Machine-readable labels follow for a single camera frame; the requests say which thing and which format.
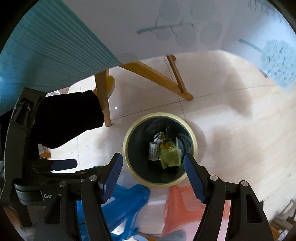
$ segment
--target tile grout line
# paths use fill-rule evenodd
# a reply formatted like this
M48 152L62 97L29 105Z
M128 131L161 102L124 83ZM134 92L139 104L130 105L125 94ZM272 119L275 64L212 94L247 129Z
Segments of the tile grout line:
M247 89L254 89L254 88L268 87L268 86L274 86L274 85L261 85L261 86L246 87L246 88L241 88L241 89L236 89L236 90L228 90L228 91L224 91L224 92L218 92L218 93L213 93L213 94L208 94L208 95L202 95L202 96L194 97L193 99L197 99L197 98L205 97L205 96L210 96L210 95L228 93L228 92L231 92L231 91L247 90Z
M79 163L79 169L81 169L81 166L80 166L80 159L79 159L79 149L78 149L78 136L77 136L76 138L77 138L77 155L78 155L78 163Z
M169 71L170 76L171 76L172 81L173 81L173 77L172 77L172 74L171 74L171 72L170 72L170 68L169 68L168 63L167 63L167 61L165 60L165 58L166 58L166 56L163 56L163 59L164 59L166 65L167 65L167 67L168 67L168 71ZM181 100L180 100L179 95L177 95L177 97L178 97L179 101L172 102L172 103L169 103L169 104L175 104L175 103L178 103L178 102L179 102L180 105L181 105ZM141 113L141 112L143 112L143 111L152 110L152 109L154 109L154 108L163 107L163 106L166 106L166 105L169 105L169 104L164 104L164 105L156 106L156 107L149 108L149 109L146 109L146 110L142 110L142 111L139 111L139 112L131 113L131 114L129 114L129 115L125 115L125 116L121 116L121 117L118 117L118 118L115 118L115 119L111 119L111 121L114 121L114 120L120 119L120 118L122 118L122 117L126 117L126 116L130 116L130 115L134 115L134 114L137 114L137 113Z
M272 96L272 99L273 99L273 101L274 101L274 103L275 103L275 105L276 105L276 107L277 107L277 109L278 109L279 115L280 115L280 117L281 117L281 119L282 119L281 111L279 110L279 106L278 106L278 104L277 104L277 102L276 102L275 96L274 96L274 94L272 93L271 89L269 89L269 91L270 91L271 96Z
M289 179L279 189L277 189L274 193L272 193L268 198L270 198L272 195L274 195L276 192L278 192L283 186L285 186L294 175L296 175L296 172L293 175L291 175L291 177L289 177Z
M164 59L165 59L165 63L166 63L166 65L167 65L167 67L168 67L168 71L169 71L169 73L170 73L170 77L172 78L172 81L174 81L174 80L173 80L172 73L171 73L171 71L170 71L170 67L168 66L168 63L167 63L167 60L166 60L166 56L164 56ZM179 95L177 95L177 96L178 96L178 99L179 99L179 102L180 102L180 105L181 105L181 109L182 109L182 112L183 112L183 116L184 116L185 122L187 122L187 121L186 121L186 117L185 117L185 113L184 113L184 110L183 110L183 106L182 106L182 104L181 104L180 96L179 96Z
M80 82L80 89L79 89L79 92L81 92L82 81L83 81L83 80L81 80L81 82Z
M179 103L179 101L172 102L172 103L169 103L169 104L175 104L175 103ZM125 116L121 116L121 117L118 117L118 118L112 119L112 121L117 120L117 119L120 119L120 118L122 118L122 117L127 117L127 116L130 116L130 115L134 115L134 114L137 114L137 113L141 113L141 112L144 112L144 111L147 111L147 110L152 110L152 109L155 109L155 108L163 107L163 106L166 106L166 105L169 105L169 104L164 104L164 105L156 106L156 107L149 108L149 109L146 109L146 110L141 110L141 111L138 111L138 112L135 112L135 113L131 113L131 114L129 114L129 115L125 115Z

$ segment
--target yellow wrapper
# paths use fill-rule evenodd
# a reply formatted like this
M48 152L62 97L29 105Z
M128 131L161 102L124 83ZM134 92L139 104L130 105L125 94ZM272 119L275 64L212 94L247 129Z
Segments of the yellow wrapper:
M172 141L164 141L159 146L160 149L170 149L176 147L175 144Z
M167 167L180 166L181 157L178 147L160 149L160 163L163 169Z

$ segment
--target screw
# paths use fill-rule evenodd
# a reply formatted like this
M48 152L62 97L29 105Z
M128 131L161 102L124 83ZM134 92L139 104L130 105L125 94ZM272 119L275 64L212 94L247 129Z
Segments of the screw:
M217 181L218 180L218 177L216 175L210 175L210 179L212 181Z
M249 185L248 182L245 181L245 180L243 180L243 181L241 182L241 184L242 184L244 187L247 187L247 186Z
M91 175L91 176L89 177L89 179L90 179L91 181L95 181L95 180L98 179L98 177L97 177L96 175Z
M59 183L60 188L63 188L67 183L65 181L62 181Z

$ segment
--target wooden chair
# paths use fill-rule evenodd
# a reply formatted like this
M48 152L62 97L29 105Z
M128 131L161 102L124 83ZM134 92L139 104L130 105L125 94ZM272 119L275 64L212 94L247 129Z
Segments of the wooden chair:
M165 77L163 74L159 73L158 71L150 68L148 65L143 64L140 61L137 62L131 62L129 64L121 65L121 68L127 69L131 72L134 72L140 76L145 77L146 79L149 79L162 87L172 91L173 93L182 96L186 100L192 100L193 96L187 92L185 85L183 83L183 80L181 78L181 75L177 69L177 66L175 64L175 56L174 55L167 55L166 56L170 66L173 70L173 73L176 77L177 84L170 80L169 78ZM100 101L100 105L104 114L104 121L106 126L111 126L111 118L110 118L110 110L109 110L109 102L108 102L108 96L107 96L107 76L109 75L109 69L104 70L103 72L100 72L96 74L95 81L96 81L96 89L97 89L97 95Z

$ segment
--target checkered paper cup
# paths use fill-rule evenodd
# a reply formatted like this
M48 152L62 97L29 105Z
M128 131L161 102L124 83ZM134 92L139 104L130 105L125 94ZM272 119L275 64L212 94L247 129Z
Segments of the checkered paper cup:
M148 160L158 161L159 160L159 143L150 141L149 142L149 155Z

